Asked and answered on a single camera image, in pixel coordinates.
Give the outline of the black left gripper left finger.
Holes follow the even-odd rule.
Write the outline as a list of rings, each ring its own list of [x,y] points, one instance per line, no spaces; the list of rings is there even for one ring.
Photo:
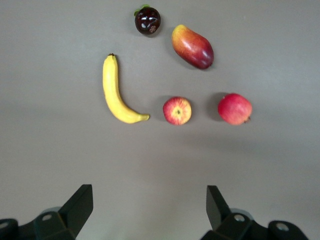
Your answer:
[[[75,240],[93,211],[93,188],[83,184],[58,210],[38,215],[19,225],[13,218],[0,220],[2,240]]]

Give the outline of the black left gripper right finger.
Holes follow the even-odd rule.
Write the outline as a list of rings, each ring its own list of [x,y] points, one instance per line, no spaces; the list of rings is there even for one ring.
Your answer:
[[[308,240],[291,222],[273,220],[264,227],[244,213],[232,212],[215,185],[206,189],[206,213],[211,230],[203,240]]]

